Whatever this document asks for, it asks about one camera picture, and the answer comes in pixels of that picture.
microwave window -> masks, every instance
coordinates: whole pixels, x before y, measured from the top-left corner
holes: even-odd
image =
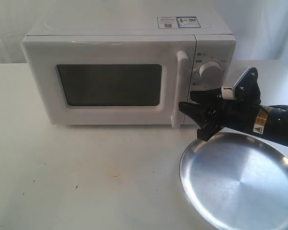
[[[160,65],[57,65],[70,106],[156,106]]]

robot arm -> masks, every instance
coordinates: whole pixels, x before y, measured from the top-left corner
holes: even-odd
[[[192,91],[195,103],[180,102],[181,112],[200,129],[197,137],[208,141],[222,128],[267,139],[288,146],[288,105],[260,105],[256,68],[234,73],[224,85],[210,91]]]

microwave door handle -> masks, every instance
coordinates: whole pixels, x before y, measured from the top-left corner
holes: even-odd
[[[174,109],[171,117],[173,128],[179,128],[183,124],[185,114],[179,111],[179,102],[186,101],[189,93],[191,62],[185,51],[177,53],[177,79],[174,97]]]

microwave label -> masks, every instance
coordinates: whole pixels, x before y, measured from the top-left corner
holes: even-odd
[[[158,17],[158,26],[160,29],[179,28],[176,17]]]
[[[201,25],[195,16],[177,17],[177,21],[179,23],[179,28],[201,28]]]
[[[160,29],[201,28],[195,16],[157,17],[157,19]]]

timer knob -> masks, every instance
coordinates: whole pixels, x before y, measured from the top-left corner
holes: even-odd
[[[216,61],[208,61],[204,63],[199,69],[199,74],[205,84],[214,87],[222,86],[223,73],[220,64]]]

